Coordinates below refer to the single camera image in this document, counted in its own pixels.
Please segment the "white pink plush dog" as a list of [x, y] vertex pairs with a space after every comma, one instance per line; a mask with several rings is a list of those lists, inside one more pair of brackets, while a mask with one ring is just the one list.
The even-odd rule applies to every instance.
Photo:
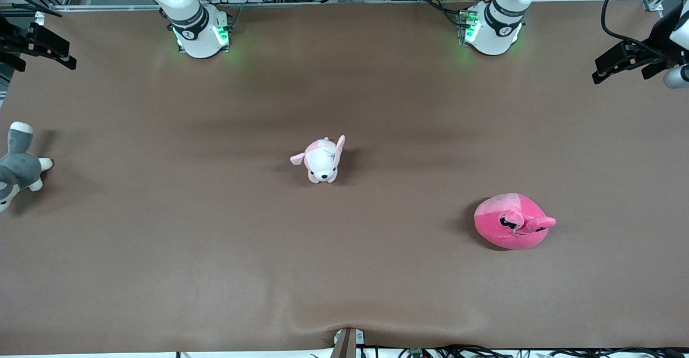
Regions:
[[308, 179], [313, 184], [331, 184], [338, 176], [338, 165], [345, 142], [345, 135], [341, 135], [337, 142], [329, 137], [315, 140], [303, 152], [290, 157], [290, 162], [295, 166], [303, 164], [308, 171]]

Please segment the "pink round plush toy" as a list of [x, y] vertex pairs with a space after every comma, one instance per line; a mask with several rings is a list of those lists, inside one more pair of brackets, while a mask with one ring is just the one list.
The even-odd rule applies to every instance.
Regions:
[[508, 250], [537, 246], [557, 224], [536, 202], [519, 193], [489, 197], [477, 206], [473, 220], [485, 240]]

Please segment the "grey white plush husky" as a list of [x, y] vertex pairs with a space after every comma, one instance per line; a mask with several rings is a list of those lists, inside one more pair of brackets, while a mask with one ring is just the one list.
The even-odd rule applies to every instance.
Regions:
[[8, 152], [0, 157], [0, 213], [8, 210], [21, 191], [37, 192], [44, 186], [42, 174], [54, 162], [28, 152], [34, 130], [25, 122], [13, 122], [8, 130]]

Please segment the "brown table mat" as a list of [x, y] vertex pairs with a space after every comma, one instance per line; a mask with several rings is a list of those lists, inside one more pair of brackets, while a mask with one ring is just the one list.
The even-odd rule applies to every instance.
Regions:
[[[689, 89], [620, 73], [600, 5], [537, 3], [507, 54], [414, 5], [245, 8], [180, 54], [157, 11], [66, 12], [0, 108], [52, 157], [0, 213], [0, 355], [689, 347]], [[313, 184], [290, 157], [346, 142]], [[508, 250], [477, 206], [557, 224]]]

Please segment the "silver table edge rail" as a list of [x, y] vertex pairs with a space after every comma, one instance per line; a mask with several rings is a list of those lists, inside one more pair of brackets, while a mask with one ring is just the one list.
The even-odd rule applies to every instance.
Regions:
[[[535, 7], [537, 3], [584, 3], [591, 2], [597, 5], [602, 5], [604, 0], [535, 0], [531, 3], [532, 7]], [[477, 3], [475, 0], [467, 1], [448, 1], [441, 2], [444, 8], [464, 8], [469, 7]], [[363, 2], [363, 3], [308, 3], [308, 2], [290, 2], [290, 3], [216, 3], [218, 8], [296, 8], [302, 6], [354, 6], [354, 5], [414, 5], [414, 4], [424, 4], [423, 1], [374, 1], [374, 2]], [[127, 11], [152, 11], [158, 10], [158, 5], [153, 5], [152, 3], [147, 5], [50, 5], [50, 9], [56, 12], [127, 12]]]

